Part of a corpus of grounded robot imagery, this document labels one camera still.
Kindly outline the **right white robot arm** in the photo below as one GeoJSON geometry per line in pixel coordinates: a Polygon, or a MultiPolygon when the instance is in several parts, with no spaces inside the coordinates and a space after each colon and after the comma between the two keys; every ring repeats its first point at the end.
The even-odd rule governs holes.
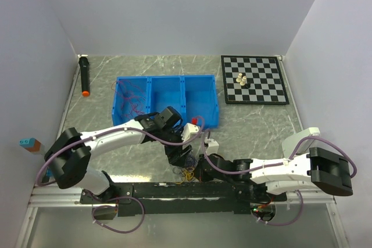
{"type": "Polygon", "coordinates": [[[217,154],[199,156],[194,176],[201,182],[214,179],[231,184],[254,185],[255,197],[267,200],[272,195],[301,189],[319,189],[333,196],[353,195],[349,162],[322,148],[310,148],[294,159],[225,160],[217,154]]]}

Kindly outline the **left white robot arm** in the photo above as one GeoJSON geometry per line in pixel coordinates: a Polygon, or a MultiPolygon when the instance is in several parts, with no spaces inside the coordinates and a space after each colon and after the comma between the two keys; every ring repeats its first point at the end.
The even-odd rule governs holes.
{"type": "Polygon", "coordinates": [[[142,114],[99,131],[77,132],[69,128],[47,151],[45,161],[59,188],[80,187],[107,203],[118,196],[119,190],[106,172],[89,167],[94,156],[123,146],[158,141],[164,145],[169,164],[181,167],[191,150],[190,142],[199,132],[196,123],[183,124],[178,111],[168,106],[160,113],[142,114]]]}

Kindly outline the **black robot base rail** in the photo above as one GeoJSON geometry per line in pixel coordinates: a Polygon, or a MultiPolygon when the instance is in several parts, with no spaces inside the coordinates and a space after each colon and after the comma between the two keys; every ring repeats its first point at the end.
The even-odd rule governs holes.
{"type": "Polygon", "coordinates": [[[228,182],[133,182],[116,183],[115,197],[124,196],[119,201],[120,217],[141,214],[138,199],[146,214],[181,213],[225,213],[250,214],[251,205],[270,201],[285,202],[286,194],[272,195],[266,186],[256,184],[230,184],[228,182]]]}

